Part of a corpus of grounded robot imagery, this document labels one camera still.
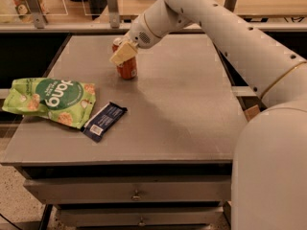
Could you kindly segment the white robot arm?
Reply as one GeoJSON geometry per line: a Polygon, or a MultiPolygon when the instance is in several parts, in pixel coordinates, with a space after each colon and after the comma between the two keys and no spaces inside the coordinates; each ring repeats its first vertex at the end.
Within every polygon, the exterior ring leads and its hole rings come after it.
{"type": "Polygon", "coordinates": [[[266,106],[240,134],[231,179],[232,230],[307,230],[307,61],[215,0],[157,0],[111,60],[198,24],[266,106]]]}

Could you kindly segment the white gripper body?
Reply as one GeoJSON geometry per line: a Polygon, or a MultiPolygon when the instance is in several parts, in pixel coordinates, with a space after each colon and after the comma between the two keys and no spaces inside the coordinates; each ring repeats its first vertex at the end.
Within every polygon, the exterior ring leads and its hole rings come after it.
{"type": "Polygon", "coordinates": [[[142,49],[152,48],[160,41],[160,38],[154,35],[148,27],[144,13],[138,15],[132,21],[126,37],[142,49]]]}

